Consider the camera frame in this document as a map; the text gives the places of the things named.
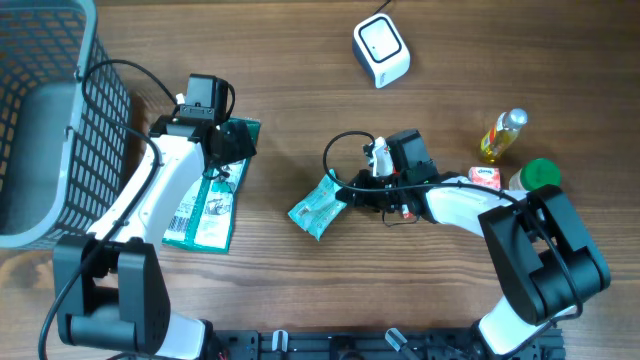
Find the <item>yellow liquid small bottle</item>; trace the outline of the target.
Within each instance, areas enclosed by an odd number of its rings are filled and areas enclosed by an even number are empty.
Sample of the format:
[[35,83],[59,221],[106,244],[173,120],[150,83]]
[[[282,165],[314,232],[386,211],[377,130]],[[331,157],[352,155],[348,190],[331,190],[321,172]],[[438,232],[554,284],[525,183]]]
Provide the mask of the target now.
[[503,112],[482,138],[479,148],[480,158],[489,164],[498,160],[517,139],[527,122],[528,113],[522,108]]

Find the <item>red white carton cup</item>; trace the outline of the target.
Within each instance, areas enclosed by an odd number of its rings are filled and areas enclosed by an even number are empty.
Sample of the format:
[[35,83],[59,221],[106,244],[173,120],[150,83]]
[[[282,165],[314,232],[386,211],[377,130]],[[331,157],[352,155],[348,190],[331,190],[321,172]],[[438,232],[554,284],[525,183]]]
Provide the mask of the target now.
[[469,180],[477,185],[501,190],[501,174],[498,168],[494,167],[471,167],[468,172]]

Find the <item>mint green wipes packet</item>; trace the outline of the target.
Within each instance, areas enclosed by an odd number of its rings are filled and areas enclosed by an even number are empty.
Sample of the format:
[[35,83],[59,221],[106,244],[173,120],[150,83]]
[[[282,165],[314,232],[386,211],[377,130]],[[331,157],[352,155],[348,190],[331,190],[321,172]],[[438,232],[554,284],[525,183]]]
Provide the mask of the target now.
[[325,175],[318,186],[289,212],[290,219],[317,241],[347,204],[336,198],[342,187]]

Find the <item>red stick packet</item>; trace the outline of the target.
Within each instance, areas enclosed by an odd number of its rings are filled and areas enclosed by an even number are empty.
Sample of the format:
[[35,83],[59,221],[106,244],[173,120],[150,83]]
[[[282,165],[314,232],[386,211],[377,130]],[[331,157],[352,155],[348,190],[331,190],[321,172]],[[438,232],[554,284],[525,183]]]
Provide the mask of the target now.
[[413,218],[414,215],[408,209],[403,209],[402,210],[402,217],[404,219],[410,219],[410,218]]

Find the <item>green lid white jar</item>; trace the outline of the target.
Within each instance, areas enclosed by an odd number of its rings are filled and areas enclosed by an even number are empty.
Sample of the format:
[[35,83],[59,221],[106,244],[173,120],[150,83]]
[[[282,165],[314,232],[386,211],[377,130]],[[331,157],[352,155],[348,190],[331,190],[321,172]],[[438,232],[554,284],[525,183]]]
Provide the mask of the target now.
[[537,158],[518,170],[509,180],[510,190],[533,191],[545,185],[560,186],[562,174],[547,158]]

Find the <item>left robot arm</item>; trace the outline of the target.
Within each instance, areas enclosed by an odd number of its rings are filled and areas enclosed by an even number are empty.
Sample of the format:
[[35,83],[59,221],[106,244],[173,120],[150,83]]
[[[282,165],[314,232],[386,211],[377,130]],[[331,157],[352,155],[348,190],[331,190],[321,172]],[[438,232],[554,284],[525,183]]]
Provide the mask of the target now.
[[53,249],[56,298],[43,328],[60,340],[149,359],[224,359],[206,320],[172,311],[158,260],[165,231],[189,188],[210,168],[256,153],[248,126],[231,121],[235,91],[193,74],[173,114],[143,139],[145,157],[116,201],[82,235]]

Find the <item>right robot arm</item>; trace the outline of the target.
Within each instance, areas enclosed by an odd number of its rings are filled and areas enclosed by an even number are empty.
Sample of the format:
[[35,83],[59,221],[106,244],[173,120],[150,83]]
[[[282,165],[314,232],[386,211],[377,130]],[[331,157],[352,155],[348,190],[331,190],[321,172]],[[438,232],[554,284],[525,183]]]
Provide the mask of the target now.
[[485,240],[502,297],[468,329],[438,329],[417,349],[395,328],[386,342],[407,359],[551,359],[560,322],[583,313],[611,273],[576,209],[557,185],[509,191],[441,173],[416,129],[371,138],[368,168],[338,181],[337,200],[383,215],[408,209],[416,219],[451,225]]

